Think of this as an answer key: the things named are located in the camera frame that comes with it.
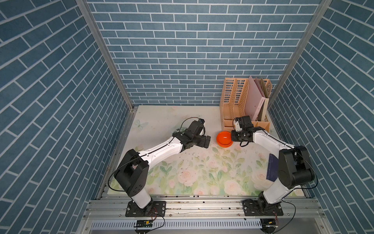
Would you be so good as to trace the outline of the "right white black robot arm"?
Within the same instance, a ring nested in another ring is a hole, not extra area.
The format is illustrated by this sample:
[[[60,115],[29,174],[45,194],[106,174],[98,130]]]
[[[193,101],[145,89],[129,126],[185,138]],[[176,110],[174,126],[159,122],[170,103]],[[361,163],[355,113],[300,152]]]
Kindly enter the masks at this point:
[[[294,146],[271,136],[263,127],[255,127],[249,116],[235,118],[232,123],[232,141],[239,142],[241,147],[255,143],[270,152],[267,176],[268,180],[275,181],[259,194],[257,210],[260,213],[274,211],[282,199],[316,179],[306,147]]]

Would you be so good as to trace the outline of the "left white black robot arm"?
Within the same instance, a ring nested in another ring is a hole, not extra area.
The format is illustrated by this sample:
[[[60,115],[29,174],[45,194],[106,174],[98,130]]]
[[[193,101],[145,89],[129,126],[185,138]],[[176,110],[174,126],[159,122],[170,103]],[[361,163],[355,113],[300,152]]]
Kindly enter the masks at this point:
[[[126,152],[117,169],[110,175],[121,189],[110,188],[116,192],[125,192],[142,210],[151,209],[153,199],[146,191],[149,170],[167,158],[180,154],[194,146],[208,148],[210,136],[206,135],[205,120],[192,117],[193,122],[184,131],[173,133],[165,142],[143,151],[130,149]]]

